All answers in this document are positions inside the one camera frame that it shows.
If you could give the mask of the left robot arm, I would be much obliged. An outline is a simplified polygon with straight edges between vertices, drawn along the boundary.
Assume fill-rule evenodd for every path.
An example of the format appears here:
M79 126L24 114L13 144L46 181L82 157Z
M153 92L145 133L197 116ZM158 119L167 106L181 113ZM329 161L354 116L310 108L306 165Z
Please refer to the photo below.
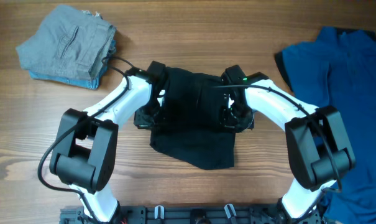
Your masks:
M148 69L123 72L122 82L105 98L83 111L62 115L57 138L50 146L49 169L80 198L85 223L121 221L120 204L109 186L116 161L119 128L139 109L153 114L164 86L166 66L153 61Z

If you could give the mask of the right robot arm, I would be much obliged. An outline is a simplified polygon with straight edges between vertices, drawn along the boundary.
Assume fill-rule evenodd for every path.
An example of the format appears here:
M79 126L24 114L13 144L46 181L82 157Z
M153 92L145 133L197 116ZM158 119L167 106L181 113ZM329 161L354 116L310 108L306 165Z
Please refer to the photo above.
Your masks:
M356 165L340 112L289 95L263 73L246 76L238 65L225 69L221 80L227 90L222 126L241 132L253 126L259 112L279 126L287 140L293 182L276 204L249 207L250 222L321 223L320 200L328 192L341 192L341 179Z

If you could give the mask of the black shorts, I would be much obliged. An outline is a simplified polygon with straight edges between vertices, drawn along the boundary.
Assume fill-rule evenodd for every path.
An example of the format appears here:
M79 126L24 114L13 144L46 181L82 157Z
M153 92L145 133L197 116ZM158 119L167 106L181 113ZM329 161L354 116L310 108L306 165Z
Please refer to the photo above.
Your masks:
M166 91L150 146L157 152L203 170L234 167L237 133L219 124L219 112L230 96L237 109L251 109L239 87L244 77L238 66L219 76L166 67Z

